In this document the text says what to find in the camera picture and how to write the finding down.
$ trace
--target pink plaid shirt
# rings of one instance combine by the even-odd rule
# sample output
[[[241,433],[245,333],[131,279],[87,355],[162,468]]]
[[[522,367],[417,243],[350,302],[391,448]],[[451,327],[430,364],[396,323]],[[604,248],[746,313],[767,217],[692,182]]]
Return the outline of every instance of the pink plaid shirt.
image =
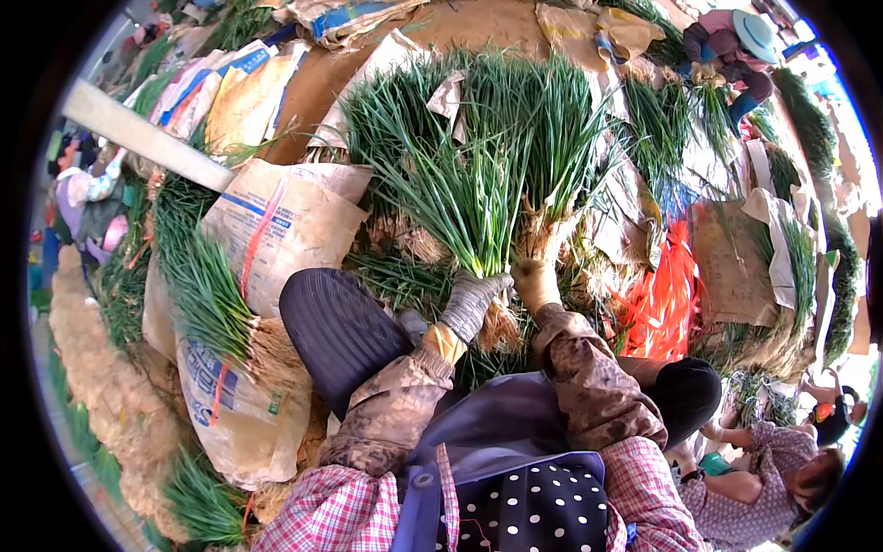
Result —
[[[653,441],[630,437],[606,447],[600,455],[610,510],[608,552],[625,550],[626,525],[630,523],[638,528],[631,552],[711,550],[696,531],[675,490],[668,464]],[[438,460],[450,538],[452,531],[459,531],[460,519],[443,445]],[[399,511],[392,473],[378,479],[341,465],[316,467],[300,478],[252,551],[387,552]]]

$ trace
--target white pole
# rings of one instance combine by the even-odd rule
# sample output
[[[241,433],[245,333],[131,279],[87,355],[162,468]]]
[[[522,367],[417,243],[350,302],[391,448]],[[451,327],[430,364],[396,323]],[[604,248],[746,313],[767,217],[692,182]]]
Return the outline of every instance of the white pole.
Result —
[[[209,190],[222,193],[235,176],[83,79],[74,83],[62,115]]]

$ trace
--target blue apron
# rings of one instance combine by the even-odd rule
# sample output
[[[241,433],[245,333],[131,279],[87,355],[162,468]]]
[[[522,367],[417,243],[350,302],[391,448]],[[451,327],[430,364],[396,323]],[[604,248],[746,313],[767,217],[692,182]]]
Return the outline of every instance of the blue apron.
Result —
[[[575,452],[558,396],[541,372],[504,375],[486,382],[430,422],[405,462],[406,485],[392,552],[434,550],[442,514],[442,485],[435,448],[445,443],[456,485],[555,460],[585,466],[604,483],[597,452]],[[501,534],[501,549],[517,536]]]

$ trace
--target wide-brimmed hat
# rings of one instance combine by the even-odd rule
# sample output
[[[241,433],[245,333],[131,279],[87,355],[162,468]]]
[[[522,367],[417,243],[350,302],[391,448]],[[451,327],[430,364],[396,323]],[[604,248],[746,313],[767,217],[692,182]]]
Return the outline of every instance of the wide-brimmed hat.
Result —
[[[779,61],[773,48],[773,29],[759,15],[733,10],[733,26],[745,48],[757,59],[774,64]]]

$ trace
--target purple shirt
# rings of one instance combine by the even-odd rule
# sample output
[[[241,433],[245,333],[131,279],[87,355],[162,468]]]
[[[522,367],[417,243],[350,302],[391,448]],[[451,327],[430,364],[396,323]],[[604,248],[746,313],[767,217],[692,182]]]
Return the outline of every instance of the purple shirt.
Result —
[[[717,495],[702,480],[678,486],[699,533],[724,550],[754,548],[788,531],[799,509],[782,474],[812,460],[819,447],[812,435],[761,421],[751,428],[751,447],[746,452],[754,452],[748,472],[763,483],[754,504]]]

